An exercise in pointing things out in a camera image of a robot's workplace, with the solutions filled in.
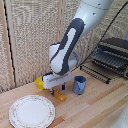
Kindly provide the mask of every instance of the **wooden table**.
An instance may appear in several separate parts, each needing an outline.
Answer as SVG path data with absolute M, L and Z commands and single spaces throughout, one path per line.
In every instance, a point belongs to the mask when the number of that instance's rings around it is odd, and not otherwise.
M 72 91 L 76 75 L 87 78 L 82 95 Z M 17 99 L 27 95 L 40 95 L 52 101 L 56 116 L 49 128 L 109 128 L 128 101 L 127 79 L 118 78 L 107 85 L 80 70 L 73 72 L 73 79 L 67 83 L 65 91 L 61 86 L 54 89 L 65 94 L 66 101 L 59 102 L 49 90 L 38 89 L 35 82 L 1 94 L 0 128 L 13 128 L 8 118 L 9 109 Z

